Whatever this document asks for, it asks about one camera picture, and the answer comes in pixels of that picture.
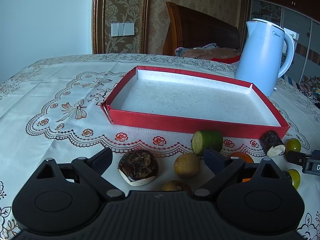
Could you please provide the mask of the green round plum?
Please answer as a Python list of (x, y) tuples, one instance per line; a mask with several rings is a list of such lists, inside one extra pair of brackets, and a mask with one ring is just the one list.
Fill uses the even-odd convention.
[(289, 180), (292, 183), (292, 186), (297, 190), (300, 186), (300, 174), (297, 170), (295, 169), (289, 169), (287, 171), (284, 172), (287, 176), (287, 178), (289, 178)]
[(285, 145), (285, 152), (286, 153), (289, 151), (300, 152), (300, 150), (301, 150), (301, 144), (298, 139), (292, 138), (286, 142), (286, 145)]

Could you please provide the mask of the orange tangerine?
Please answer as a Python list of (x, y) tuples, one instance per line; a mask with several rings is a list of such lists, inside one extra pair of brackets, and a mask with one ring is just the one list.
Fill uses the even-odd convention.
[(254, 160), (251, 158), (251, 156), (244, 152), (234, 152), (234, 153), (231, 153), (228, 157), (231, 159), (238, 157), (244, 160), (246, 163), (254, 163)]

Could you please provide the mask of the brown longan fruit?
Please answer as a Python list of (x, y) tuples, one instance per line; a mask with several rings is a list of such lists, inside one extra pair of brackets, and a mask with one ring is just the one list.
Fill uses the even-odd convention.
[(197, 155), (185, 153), (174, 162), (175, 173), (182, 178), (191, 178), (200, 172), (201, 163)]
[(180, 180), (171, 180), (167, 181), (163, 186), (162, 186), (163, 191), (186, 191), (186, 192), (191, 192), (190, 186)]

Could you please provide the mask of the green cucumber piece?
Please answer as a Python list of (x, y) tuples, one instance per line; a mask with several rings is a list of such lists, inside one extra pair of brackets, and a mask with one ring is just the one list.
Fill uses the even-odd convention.
[(223, 136), (219, 131), (196, 131), (191, 139), (193, 153), (203, 156), (204, 150), (208, 147), (217, 152), (222, 150)]

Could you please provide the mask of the striped colourful blanket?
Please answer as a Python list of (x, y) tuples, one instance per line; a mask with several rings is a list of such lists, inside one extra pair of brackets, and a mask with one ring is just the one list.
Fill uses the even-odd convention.
[(292, 80), (290, 77), (288, 77), (287, 75), (283, 75), (281, 78), (285, 80), (287, 83), (289, 83), (291, 86), (298, 89), (300, 88), (300, 85), (296, 83), (294, 80)]

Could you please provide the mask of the white floral lace tablecloth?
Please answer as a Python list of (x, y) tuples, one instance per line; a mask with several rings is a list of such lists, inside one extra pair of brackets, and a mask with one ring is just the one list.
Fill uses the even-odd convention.
[[(192, 152), (192, 134), (172, 133), (110, 124), (100, 108), (121, 78), (135, 66), (157, 66), (234, 77), (234, 64), (146, 54), (106, 54), (56, 57), (23, 68), (1, 84), (1, 239), (20, 232), (12, 201), (38, 165), (46, 158), (57, 163), (91, 157), (105, 147), (113, 163), (104, 174), (116, 187), (161, 190), (179, 180), (173, 164)], [(319, 150), (319, 109), (288, 80), (278, 79), (269, 98), (290, 125), (284, 142), (296, 138), (302, 152)], [(143, 187), (131, 187), (117, 170), (121, 156), (149, 150), (159, 163), (158, 177)], [(305, 212), (297, 228), (305, 239), (319, 239), (319, 177), (303, 174), (301, 167), (274, 158), (282, 170), (301, 176), (298, 192)]]

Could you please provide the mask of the red shallow cardboard box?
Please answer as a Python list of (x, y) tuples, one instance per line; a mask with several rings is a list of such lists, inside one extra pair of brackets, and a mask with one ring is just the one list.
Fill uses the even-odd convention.
[(252, 83), (190, 70), (136, 66), (115, 86), (101, 109), (113, 125), (258, 139), (283, 137), (289, 124)]

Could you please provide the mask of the white electric kettle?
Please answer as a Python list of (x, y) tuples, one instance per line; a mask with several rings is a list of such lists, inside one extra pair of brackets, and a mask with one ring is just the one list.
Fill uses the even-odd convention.
[(271, 96), (277, 80), (291, 66), (295, 44), (280, 26), (254, 18), (246, 22), (248, 37), (241, 53), (235, 78), (253, 83)]

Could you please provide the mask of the brown patterned pillow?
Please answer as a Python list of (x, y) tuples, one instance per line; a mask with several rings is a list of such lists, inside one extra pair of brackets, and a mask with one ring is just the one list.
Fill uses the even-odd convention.
[(192, 59), (204, 59), (218, 62), (239, 61), (241, 56), (240, 49), (221, 48), (215, 43), (210, 43), (204, 47), (175, 49), (175, 55)]

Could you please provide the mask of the brown wooden headboard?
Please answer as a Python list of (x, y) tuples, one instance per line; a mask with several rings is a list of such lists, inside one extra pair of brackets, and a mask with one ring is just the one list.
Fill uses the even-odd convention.
[(237, 27), (213, 16), (167, 2), (170, 24), (163, 46), (163, 54), (174, 56), (178, 47), (203, 47), (214, 43), (220, 47), (240, 48)]

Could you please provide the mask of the white wall switch panel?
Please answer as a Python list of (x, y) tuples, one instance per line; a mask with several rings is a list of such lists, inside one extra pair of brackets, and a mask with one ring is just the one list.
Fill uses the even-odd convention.
[(135, 24), (134, 23), (112, 23), (111, 36), (134, 36)]

